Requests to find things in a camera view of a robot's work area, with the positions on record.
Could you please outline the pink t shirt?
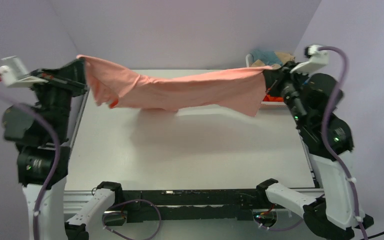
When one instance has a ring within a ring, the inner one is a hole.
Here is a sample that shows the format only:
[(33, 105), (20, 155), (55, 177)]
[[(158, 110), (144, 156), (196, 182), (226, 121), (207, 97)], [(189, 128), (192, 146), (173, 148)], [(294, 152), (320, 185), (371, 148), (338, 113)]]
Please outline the pink t shirt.
[(87, 55), (86, 83), (95, 103), (114, 108), (176, 112), (183, 108), (218, 105), (254, 117), (266, 95), (263, 75), (270, 66), (232, 68), (176, 78), (137, 73), (125, 66)]

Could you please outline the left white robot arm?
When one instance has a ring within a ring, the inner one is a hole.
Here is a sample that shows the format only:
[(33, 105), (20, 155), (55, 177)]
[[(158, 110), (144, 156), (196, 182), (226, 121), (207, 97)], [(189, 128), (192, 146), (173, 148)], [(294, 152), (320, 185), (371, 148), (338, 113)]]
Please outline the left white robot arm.
[(89, 240), (92, 226), (104, 212), (124, 203), (119, 183), (102, 182), (97, 198), (89, 200), (78, 214), (64, 218), (64, 190), (71, 148), (68, 126), (72, 98), (88, 88), (85, 59), (78, 58), (56, 69), (28, 71), (16, 57), (2, 59), (0, 79), (9, 88), (28, 88), (37, 98), (34, 105), (11, 102), (2, 116), (3, 137), (15, 144), (18, 181), (28, 208), (32, 240)]

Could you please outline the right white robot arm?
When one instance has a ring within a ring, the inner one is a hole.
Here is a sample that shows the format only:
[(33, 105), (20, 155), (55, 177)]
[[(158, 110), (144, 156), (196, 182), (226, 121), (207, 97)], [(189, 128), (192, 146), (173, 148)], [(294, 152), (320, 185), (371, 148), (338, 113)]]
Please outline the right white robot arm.
[(356, 181), (341, 159), (354, 149), (349, 125), (334, 114), (343, 97), (337, 81), (325, 73), (309, 75), (293, 71), (289, 62), (264, 70), (267, 91), (282, 97), (296, 129), (313, 155), (324, 195), (311, 197), (271, 178), (256, 187), (255, 200), (262, 207), (280, 205), (300, 216), (310, 231), (327, 240), (350, 240), (354, 229), (364, 230), (374, 219), (359, 205)]

